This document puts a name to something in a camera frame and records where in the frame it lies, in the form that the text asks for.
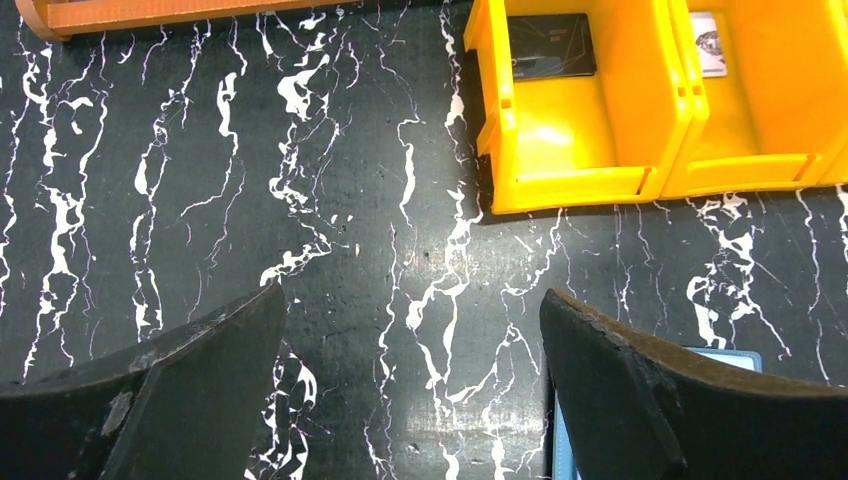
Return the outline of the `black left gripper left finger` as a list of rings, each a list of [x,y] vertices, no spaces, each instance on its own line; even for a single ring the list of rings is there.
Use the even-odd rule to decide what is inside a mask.
[[[240,479],[285,327],[276,283],[108,356],[1,388],[5,479]]]

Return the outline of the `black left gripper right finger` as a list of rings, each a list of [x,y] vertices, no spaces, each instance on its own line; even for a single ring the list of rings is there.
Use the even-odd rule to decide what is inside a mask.
[[[558,290],[539,321],[583,478],[846,477],[844,388],[724,364]]]

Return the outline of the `white card with grey stripe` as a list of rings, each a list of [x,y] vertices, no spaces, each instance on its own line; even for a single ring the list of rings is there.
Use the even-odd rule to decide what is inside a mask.
[[[696,52],[704,78],[724,77],[728,74],[717,22],[710,12],[691,12]]]

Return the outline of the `black card with stripe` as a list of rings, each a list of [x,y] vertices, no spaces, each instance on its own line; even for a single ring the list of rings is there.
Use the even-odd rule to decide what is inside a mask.
[[[597,73],[585,13],[507,18],[515,81],[589,77]]]

